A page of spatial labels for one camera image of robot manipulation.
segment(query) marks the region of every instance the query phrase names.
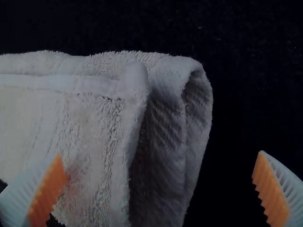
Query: folded towel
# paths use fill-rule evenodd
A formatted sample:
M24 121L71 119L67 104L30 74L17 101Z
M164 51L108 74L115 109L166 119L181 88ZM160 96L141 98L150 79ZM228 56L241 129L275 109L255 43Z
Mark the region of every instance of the folded towel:
M202 65L159 53L0 56L0 178L60 151L68 227L180 227L211 127Z

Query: orange plastic piece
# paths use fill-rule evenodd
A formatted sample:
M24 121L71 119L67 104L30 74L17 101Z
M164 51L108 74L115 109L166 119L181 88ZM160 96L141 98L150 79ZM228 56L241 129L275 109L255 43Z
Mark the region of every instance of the orange plastic piece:
M290 209L280 184L264 154L259 152L252 174L253 184L259 192L261 205L265 208L267 223L273 227L284 226L290 216Z
M49 213L53 211L53 205L57 203L56 198L62 193L66 182L62 158L58 153L45 173L28 210L31 227L46 226L46 221L50 218Z

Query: dark fabric background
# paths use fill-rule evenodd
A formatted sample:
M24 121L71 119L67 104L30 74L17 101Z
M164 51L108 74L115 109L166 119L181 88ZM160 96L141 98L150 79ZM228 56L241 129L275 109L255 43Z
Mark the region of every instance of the dark fabric background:
M200 61L213 127L184 226L267 226L251 184L258 151L303 179L300 10L286 0L1 1L0 53L141 50Z

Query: white towel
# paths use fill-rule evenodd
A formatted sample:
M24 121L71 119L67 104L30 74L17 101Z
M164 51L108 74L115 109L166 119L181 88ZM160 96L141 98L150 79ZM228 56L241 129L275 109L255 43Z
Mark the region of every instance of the white towel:
M60 151L67 227L181 227L211 127L202 65L159 53L0 56L0 179Z

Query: towel fold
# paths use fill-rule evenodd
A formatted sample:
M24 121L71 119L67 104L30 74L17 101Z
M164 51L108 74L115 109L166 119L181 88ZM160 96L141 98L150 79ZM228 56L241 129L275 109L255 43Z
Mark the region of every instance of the towel fold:
M67 227L181 227L211 127L202 65L160 53L0 56L0 179L60 151Z

